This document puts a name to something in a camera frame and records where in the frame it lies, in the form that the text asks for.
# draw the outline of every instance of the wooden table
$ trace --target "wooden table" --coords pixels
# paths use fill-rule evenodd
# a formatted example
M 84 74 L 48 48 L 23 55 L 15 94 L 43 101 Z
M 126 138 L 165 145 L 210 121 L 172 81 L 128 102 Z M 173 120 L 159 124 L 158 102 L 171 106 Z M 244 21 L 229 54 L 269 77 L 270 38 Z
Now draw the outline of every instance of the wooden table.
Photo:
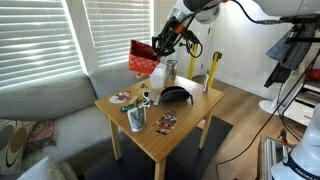
M 136 95 L 139 96 L 139 99 L 143 99 L 142 93 L 147 89 L 141 88 L 142 84 L 146 84 L 149 89 L 151 89 L 150 80 L 146 79 L 122 91 L 128 90 L 131 92 L 131 97 Z M 121 91 L 95 101 L 95 104 L 109 120 L 115 158 L 117 160 L 121 158 L 119 127 L 155 161 L 155 179 L 157 180 L 164 179 L 167 156 L 184 140 L 193 128 L 196 127 L 200 120 L 206 119 L 199 144 L 199 148 L 203 148 L 211 122 L 212 108 L 224 95 L 224 93 L 211 88 L 204 93 L 202 92 L 201 84 L 179 76 L 177 76 L 175 80 L 168 80 L 165 84 L 166 87 L 173 85 L 184 87 L 189 91 L 193 95 L 194 105 L 191 105 L 190 99 L 174 103 L 159 102 L 158 106 L 152 104 L 151 107 L 146 110 L 147 124 L 144 129 L 139 132 L 131 131 L 127 113 L 120 112 L 120 107 L 128 104 L 113 104 L 109 102 L 111 96 L 117 95 Z M 177 112 L 177 122 L 174 130 L 167 135 L 162 135 L 156 132 L 158 129 L 156 122 L 160 120 L 167 110 L 175 110 Z

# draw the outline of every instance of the wire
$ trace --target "wire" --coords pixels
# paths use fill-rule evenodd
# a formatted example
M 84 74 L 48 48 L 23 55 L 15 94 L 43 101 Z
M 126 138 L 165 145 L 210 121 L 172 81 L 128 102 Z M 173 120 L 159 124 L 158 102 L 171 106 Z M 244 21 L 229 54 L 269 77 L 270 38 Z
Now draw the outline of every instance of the wire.
M 247 16 L 247 18 L 253 22 L 253 23 L 256 23 L 256 24 L 264 24 L 264 25 L 272 25 L 272 24 L 280 24 L 282 23 L 281 21 L 279 20 L 274 20 L 274 19 L 271 19 L 271 20 L 261 20 L 261 21 L 255 21 L 253 20 L 246 12 L 246 10 L 243 8 L 243 6 L 237 1 L 237 0 L 230 0 L 230 1 L 233 1 L 235 2 L 236 4 L 238 4 L 240 6 L 240 8 L 242 9 L 243 13 Z
M 298 8 L 298 10 L 297 10 L 297 12 L 296 12 L 296 15 L 298 14 L 298 12 L 299 12 L 299 10 L 300 10 L 300 8 L 301 8 L 302 4 L 303 4 L 303 1 L 301 1 L 301 3 L 300 3 L 300 6 L 299 6 L 299 8 Z
M 170 36 L 169 36 L 168 38 L 166 38 L 166 41 L 163 43 L 163 45 L 167 44 L 168 41 L 171 39 L 171 37 L 175 34 L 175 31 L 176 31 L 185 21 L 189 20 L 188 23 L 187 23 L 187 25 L 185 26 L 184 30 L 181 32 L 181 34 L 179 34 L 179 37 L 175 40 L 175 42 L 173 43 L 173 45 L 172 45 L 171 47 L 169 47 L 169 49 L 172 49 L 173 47 L 175 47 L 175 46 L 180 42 L 181 38 L 183 37 L 182 35 L 188 30 L 189 26 L 191 25 L 191 22 L 193 21 L 193 19 L 195 18 L 195 16 L 196 16 L 198 13 L 200 13 L 200 12 L 202 12 L 202 11 L 207 11 L 207 10 L 209 10 L 209 9 L 212 9 L 212 8 L 218 6 L 219 4 L 220 4 L 220 2 L 217 3 L 217 4 L 214 4 L 214 5 L 212 5 L 212 6 L 204 7 L 204 8 L 202 8 L 202 9 L 198 9 L 198 10 L 196 10 L 194 13 L 188 14 L 186 17 L 184 17 L 184 18 L 179 22 L 179 24 L 175 27 L 175 29 L 172 31 L 172 33 L 170 34 Z M 194 57 L 194 58 L 197 58 L 197 57 L 199 57 L 199 56 L 202 54 L 203 47 L 202 47 L 202 44 L 201 44 L 201 43 L 199 43 L 199 45 L 200 45 L 200 47 L 201 47 L 201 50 L 200 50 L 199 55 L 194 55 L 194 54 L 192 54 L 192 53 L 190 52 L 190 49 L 192 48 L 191 45 L 187 46 L 187 52 L 188 52 L 192 57 Z
M 237 0 L 231 0 L 231 1 L 235 2 L 236 4 L 238 4 L 238 5 L 240 6 L 240 8 L 242 9 L 243 13 L 247 16 L 247 18 L 248 18 L 251 22 L 256 23 L 256 24 L 259 24 L 258 21 L 253 20 L 253 19 L 247 14 L 246 10 L 244 10 L 243 6 L 242 6 Z
M 314 63 L 316 62 L 318 56 L 320 55 L 320 48 L 316 54 L 316 56 L 314 57 L 314 59 L 311 61 L 311 63 L 308 65 L 308 67 L 304 70 L 304 72 L 301 74 L 301 76 L 299 77 L 299 79 L 296 81 L 296 83 L 292 86 L 292 88 L 290 89 L 290 91 L 286 94 L 286 96 L 283 98 L 283 100 L 280 102 L 280 104 L 277 104 L 276 109 L 273 111 L 273 113 L 269 116 L 269 118 L 267 119 L 267 121 L 263 124 L 263 126 L 259 129 L 259 131 L 256 133 L 256 135 L 254 136 L 254 138 L 252 139 L 251 143 L 242 151 L 240 152 L 238 155 L 236 155 L 235 157 L 223 161 L 221 163 L 217 163 L 216 164 L 216 174 L 217 174 L 217 178 L 219 180 L 219 172 L 218 172 L 218 166 L 221 164 L 225 164 L 227 162 L 233 161 L 235 159 L 237 159 L 239 156 L 241 156 L 243 153 L 245 153 L 253 144 L 253 142 L 256 140 L 256 138 L 258 137 L 258 135 L 260 134 L 260 132 L 264 129 L 264 127 L 269 123 L 269 121 L 271 120 L 271 118 L 273 117 L 273 115 L 278 111 L 279 107 L 283 104 L 283 102 L 289 97 L 289 95 L 292 93 L 292 91 L 294 90 L 294 88 L 298 85 L 298 83 L 300 82 L 300 80 L 302 79 L 302 77 L 304 76 L 305 72 L 310 68 L 313 67 Z
M 278 97 L 277 97 L 277 104 L 279 103 L 280 93 L 281 93 L 283 84 L 284 84 L 284 83 L 282 83 L 281 86 L 280 86 L 280 90 L 279 90 Z M 297 132 L 295 132 L 295 131 L 285 122 L 285 118 L 284 118 L 283 114 L 280 113 L 280 110 L 279 110 L 279 109 L 278 109 L 278 113 L 279 113 L 279 116 L 280 116 L 280 118 L 281 118 L 281 120 L 282 120 L 282 125 L 286 128 L 286 130 L 287 130 L 294 138 L 296 138 L 296 140 L 297 140 L 298 142 L 300 142 L 300 139 L 297 138 L 297 137 L 295 136 L 295 134 L 296 134 L 297 136 L 299 136 L 300 138 L 302 138 L 302 136 L 300 136 Z

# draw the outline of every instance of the red cloth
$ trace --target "red cloth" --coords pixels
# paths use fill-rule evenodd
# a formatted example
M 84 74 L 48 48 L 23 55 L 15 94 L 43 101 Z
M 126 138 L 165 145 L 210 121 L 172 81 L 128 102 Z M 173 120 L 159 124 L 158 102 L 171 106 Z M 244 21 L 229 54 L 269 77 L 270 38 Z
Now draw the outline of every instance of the red cloth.
M 24 156 L 26 157 L 33 151 L 42 150 L 47 146 L 55 146 L 57 141 L 53 138 L 53 128 L 53 121 L 43 121 L 37 123 L 30 133 Z

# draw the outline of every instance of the sticker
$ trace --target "sticker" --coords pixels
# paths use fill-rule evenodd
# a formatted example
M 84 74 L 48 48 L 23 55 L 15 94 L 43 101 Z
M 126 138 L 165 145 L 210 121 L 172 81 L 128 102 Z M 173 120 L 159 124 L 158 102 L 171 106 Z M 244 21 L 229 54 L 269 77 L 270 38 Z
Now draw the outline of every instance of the sticker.
M 114 104 L 120 104 L 120 103 L 123 103 L 124 101 L 130 101 L 130 97 L 129 97 L 130 94 L 131 94 L 130 91 L 123 91 L 123 92 L 120 92 L 118 95 L 112 96 L 109 99 L 109 101 Z
M 159 121 L 157 121 L 158 129 L 157 133 L 167 135 L 168 132 L 171 132 L 175 128 L 175 124 L 177 122 L 177 112 L 175 111 L 167 111 L 164 116 L 161 117 Z
M 141 88 L 141 89 L 142 89 L 142 88 L 148 88 L 148 86 L 147 86 L 145 83 L 143 83 L 143 84 L 141 84 L 140 88 Z

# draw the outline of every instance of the white blinds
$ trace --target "white blinds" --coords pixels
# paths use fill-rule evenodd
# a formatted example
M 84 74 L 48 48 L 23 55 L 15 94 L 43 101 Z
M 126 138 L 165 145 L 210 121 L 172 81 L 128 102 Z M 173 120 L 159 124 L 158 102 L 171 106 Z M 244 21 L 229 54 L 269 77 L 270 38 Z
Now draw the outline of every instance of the white blinds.
M 84 3 L 99 66 L 128 61 L 131 39 L 150 44 L 150 0 Z
M 0 0 L 0 88 L 75 71 L 62 0 Z

